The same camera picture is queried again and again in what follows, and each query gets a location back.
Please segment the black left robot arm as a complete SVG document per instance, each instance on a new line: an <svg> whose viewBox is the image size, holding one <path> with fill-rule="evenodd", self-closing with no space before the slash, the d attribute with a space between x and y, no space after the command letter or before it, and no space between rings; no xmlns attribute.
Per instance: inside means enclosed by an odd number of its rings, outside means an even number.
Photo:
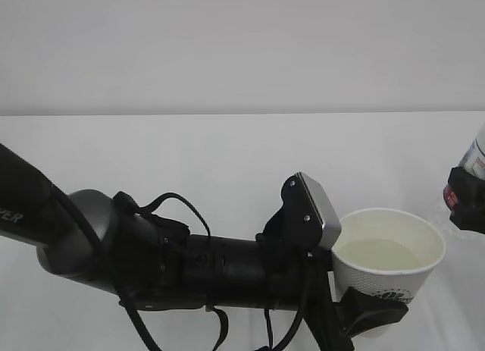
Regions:
<svg viewBox="0 0 485 351"><path fill-rule="evenodd" d="M203 308L218 316L223 343L228 306L293 310L289 330L269 350L285 349L301 324L320 349L351 350L354 336L401 321L408 307L397 299L350 287L333 300L328 274L341 226L322 186L298 172L280 195L281 208L253 240L196 235L157 215L171 193L144 206L124 192L68 195L1 149L2 236L34 246L47 272L116 294L150 350L157 344L142 311Z"/></svg>

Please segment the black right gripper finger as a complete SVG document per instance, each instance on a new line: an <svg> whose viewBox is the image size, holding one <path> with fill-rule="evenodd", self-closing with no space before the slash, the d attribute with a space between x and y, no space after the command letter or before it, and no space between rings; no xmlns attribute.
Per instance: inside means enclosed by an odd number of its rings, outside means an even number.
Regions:
<svg viewBox="0 0 485 351"><path fill-rule="evenodd" d="M448 185L456 197L450 221L460 230L484 234L484 180L454 167Z"/></svg>

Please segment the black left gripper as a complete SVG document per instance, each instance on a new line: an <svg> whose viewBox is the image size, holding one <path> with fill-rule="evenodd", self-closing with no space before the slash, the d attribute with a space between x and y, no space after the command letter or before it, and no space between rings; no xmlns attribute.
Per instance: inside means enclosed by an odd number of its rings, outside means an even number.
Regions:
<svg viewBox="0 0 485 351"><path fill-rule="evenodd" d="M269 310L277 304L272 301L266 305L268 345L261 350L286 349L302 323L306 323L320 350L354 350L351 337L398 323L408 312L403 302L370 296L353 287L345 291L339 302L334 302L328 278L330 257L324 250L314 254L300 245L263 233L255 239L261 247L270 282L273 276L292 266L298 271L295 317L283 338L274 343Z"/></svg>

